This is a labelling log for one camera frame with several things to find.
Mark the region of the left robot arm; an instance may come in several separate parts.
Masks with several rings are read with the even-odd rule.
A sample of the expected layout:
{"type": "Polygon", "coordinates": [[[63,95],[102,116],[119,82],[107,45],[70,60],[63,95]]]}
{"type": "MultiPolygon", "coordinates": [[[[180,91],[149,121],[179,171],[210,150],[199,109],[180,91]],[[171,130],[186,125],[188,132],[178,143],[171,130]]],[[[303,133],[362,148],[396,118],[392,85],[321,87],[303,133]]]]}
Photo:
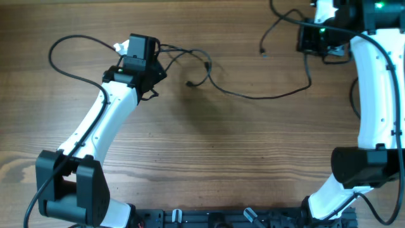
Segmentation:
{"type": "Polygon", "coordinates": [[[72,222],[78,227],[140,227],[135,206],[111,198],[103,163],[123,122],[143,95],[159,94],[154,86],[166,78],[158,60],[161,43],[155,37],[131,34],[111,50],[119,55],[109,67],[101,84],[58,68],[53,51],[64,38],[50,48],[48,61],[62,75],[92,84],[99,89],[94,104],[74,133],[56,151],[42,151],[35,161],[37,192],[23,219],[28,227],[34,205],[45,217],[72,222]]]}

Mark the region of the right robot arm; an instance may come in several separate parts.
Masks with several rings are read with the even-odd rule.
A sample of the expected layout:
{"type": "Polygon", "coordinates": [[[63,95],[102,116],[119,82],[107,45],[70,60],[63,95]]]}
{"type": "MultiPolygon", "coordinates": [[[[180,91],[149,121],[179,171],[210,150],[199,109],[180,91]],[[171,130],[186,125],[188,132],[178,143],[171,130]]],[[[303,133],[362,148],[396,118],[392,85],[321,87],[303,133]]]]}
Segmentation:
{"type": "Polygon", "coordinates": [[[404,183],[404,2],[313,1],[297,50],[327,56],[348,45],[357,68],[360,128],[355,147],[332,152],[332,174],[308,198],[316,220],[335,220],[356,198],[404,183]]]}

